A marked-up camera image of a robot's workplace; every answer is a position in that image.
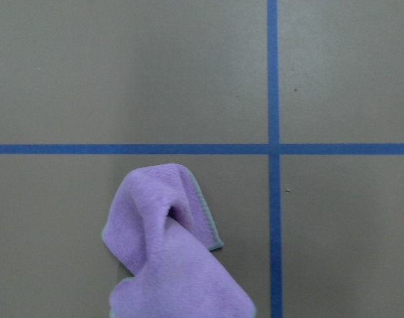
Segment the purple microfiber cloth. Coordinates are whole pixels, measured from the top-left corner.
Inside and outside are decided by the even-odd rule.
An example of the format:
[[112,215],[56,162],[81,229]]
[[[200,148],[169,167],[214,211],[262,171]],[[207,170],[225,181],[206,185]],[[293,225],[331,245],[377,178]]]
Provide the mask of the purple microfiber cloth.
[[185,166],[130,172],[102,238],[131,273],[110,294],[112,317],[256,316],[248,294],[213,256],[223,242]]

